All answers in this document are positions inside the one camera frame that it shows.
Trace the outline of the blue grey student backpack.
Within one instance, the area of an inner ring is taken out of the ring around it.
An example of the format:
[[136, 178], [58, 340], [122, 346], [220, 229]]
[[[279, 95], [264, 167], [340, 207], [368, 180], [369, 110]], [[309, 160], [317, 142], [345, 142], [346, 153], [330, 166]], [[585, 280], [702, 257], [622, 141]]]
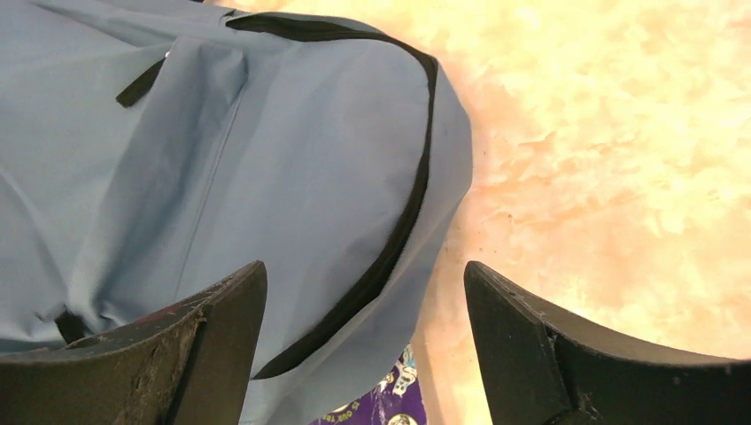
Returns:
[[414, 334], [472, 174], [432, 56], [335, 17], [192, 1], [1, 4], [1, 358], [128, 325], [248, 264], [236, 424], [306, 424]]

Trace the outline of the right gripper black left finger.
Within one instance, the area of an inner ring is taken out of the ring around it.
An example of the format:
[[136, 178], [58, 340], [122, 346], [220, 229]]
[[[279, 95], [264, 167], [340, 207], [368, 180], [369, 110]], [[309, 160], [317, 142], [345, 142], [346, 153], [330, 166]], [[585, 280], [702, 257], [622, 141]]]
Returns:
[[59, 349], [1, 358], [4, 424], [236, 424], [267, 297], [254, 261], [128, 325], [88, 335], [62, 312]]

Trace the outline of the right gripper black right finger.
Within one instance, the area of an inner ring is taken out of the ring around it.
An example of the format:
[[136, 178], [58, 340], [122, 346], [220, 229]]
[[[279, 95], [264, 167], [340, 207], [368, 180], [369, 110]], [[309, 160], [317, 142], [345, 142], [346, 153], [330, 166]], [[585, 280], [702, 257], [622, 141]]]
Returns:
[[464, 272], [492, 422], [747, 424], [750, 364], [649, 343], [538, 297], [487, 265]]

